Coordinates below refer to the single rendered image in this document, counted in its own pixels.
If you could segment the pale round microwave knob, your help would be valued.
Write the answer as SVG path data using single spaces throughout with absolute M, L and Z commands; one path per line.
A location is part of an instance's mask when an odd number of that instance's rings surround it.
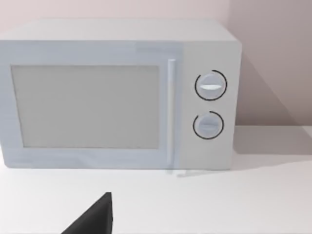
M 193 131 L 201 139 L 212 140 L 224 130 L 224 119 L 214 111 L 197 115 L 193 120 Z
M 206 101 L 220 99 L 226 93 L 227 87 L 226 77 L 218 70 L 211 70 L 209 73 L 199 75 L 195 80 L 196 94 Z

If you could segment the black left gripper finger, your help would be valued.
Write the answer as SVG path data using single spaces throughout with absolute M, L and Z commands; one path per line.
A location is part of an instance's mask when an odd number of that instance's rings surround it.
M 61 234 L 112 234 L 112 193 L 106 192 Z

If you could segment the pale microwave door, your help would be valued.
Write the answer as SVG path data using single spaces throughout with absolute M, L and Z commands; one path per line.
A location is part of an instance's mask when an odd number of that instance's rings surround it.
M 176 136 L 180 43 L 1 40 L 4 164 L 9 168 L 167 169 L 169 59 L 175 59 Z

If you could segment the pale microwave oven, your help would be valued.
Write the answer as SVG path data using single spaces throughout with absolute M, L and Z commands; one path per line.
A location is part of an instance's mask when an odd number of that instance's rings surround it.
M 231 166 L 241 42 L 211 19 L 40 19 L 0 33 L 1 40 L 170 41 L 183 47 L 182 82 L 175 98 L 180 118 L 175 136 L 173 169 L 226 170 Z M 227 79 L 226 93 L 206 101 L 195 92 L 199 75 L 218 70 Z M 209 111 L 224 119 L 224 130 L 204 140 L 193 131 L 197 115 Z

